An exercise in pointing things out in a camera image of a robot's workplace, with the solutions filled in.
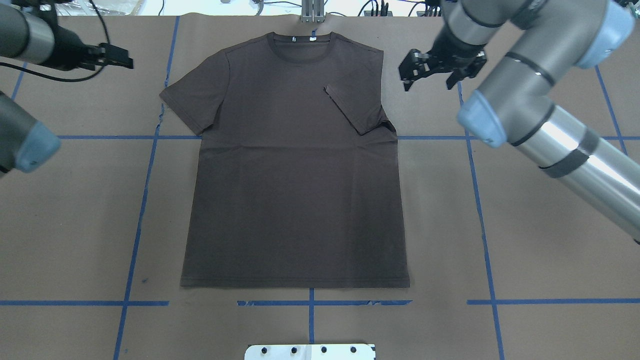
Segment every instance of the blue joint cap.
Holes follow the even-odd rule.
[[[60,148],[60,139],[41,122],[31,128],[15,155],[15,168],[32,172]]]
[[[625,42],[634,30],[635,20],[629,11],[608,1],[607,11],[591,47],[575,64],[583,69],[598,65]]]
[[[478,90],[474,90],[458,112],[458,122],[490,147],[499,147],[507,141],[500,118]]]

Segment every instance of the folded sleeve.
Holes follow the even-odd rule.
[[[230,65],[220,51],[160,93],[160,98],[196,135],[213,125],[225,100]]]
[[[375,52],[368,60],[359,64],[357,70],[324,87],[360,135],[388,120],[380,101],[383,52]]]

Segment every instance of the dark gray shirt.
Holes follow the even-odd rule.
[[[182,286],[409,286],[382,60],[270,33],[161,93],[202,135]]]

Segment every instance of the neckline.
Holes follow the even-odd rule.
[[[327,35],[316,35],[316,40],[313,42],[328,42],[328,46],[326,47],[326,50],[324,51],[324,53],[319,56],[319,57],[315,57],[312,59],[307,59],[307,60],[294,60],[291,59],[289,57],[287,57],[275,44],[276,41],[286,41],[286,42],[292,42],[292,38],[294,38],[294,36],[289,36],[289,35],[279,35],[276,34],[275,32],[271,32],[267,34],[267,43],[269,44],[269,47],[271,48],[271,51],[277,56],[279,57],[281,60],[286,61],[287,63],[295,63],[295,64],[309,64],[309,63],[317,63],[320,62],[322,60],[324,60],[332,51],[333,47],[335,46],[336,43],[336,39],[337,39],[337,34],[334,32],[331,32]],[[295,36],[296,38],[296,42],[299,42],[301,44],[309,44],[312,43],[312,41],[309,40],[309,36],[308,35],[303,35],[303,36]]]

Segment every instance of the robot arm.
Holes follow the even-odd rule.
[[[40,9],[47,2],[50,10]],[[128,51],[110,44],[86,45],[72,31],[58,25],[53,1],[14,0],[33,6],[21,12],[0,3],[0,56],[58,70],[117,65],[133,69]],[[13,168],[31,172],[60,147],[60,140],[41,122],[0,92],[0,177]]]
[[[509,142],[640,240],[640,166],[547,96],[572,66],[594,67],[631,34],[634,19],[611,0],[443,1],[432,50],[401,64],[405,90],[437,72],[449,88],[484,65],[484,46],[506,21],[525,30],[475,90],[458,122],[491,147]]]

